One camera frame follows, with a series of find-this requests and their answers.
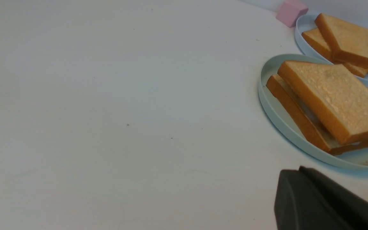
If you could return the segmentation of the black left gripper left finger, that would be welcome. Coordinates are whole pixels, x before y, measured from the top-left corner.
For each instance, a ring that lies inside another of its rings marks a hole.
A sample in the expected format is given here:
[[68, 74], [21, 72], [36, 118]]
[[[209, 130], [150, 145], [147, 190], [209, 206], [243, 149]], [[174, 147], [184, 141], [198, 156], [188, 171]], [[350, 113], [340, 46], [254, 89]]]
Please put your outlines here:
[[299, 169], [280, 171], [274, 214], [279, 230], [352, 230]]

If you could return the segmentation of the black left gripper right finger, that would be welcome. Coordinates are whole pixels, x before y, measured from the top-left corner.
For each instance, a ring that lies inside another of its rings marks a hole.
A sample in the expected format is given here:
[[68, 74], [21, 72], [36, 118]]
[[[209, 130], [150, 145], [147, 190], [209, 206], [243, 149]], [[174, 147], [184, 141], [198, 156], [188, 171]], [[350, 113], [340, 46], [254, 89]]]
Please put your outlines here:
[[321, 194], [333, 215], [353, 230], [368, 230], [368, 202], [314, 168], [299, 167]]

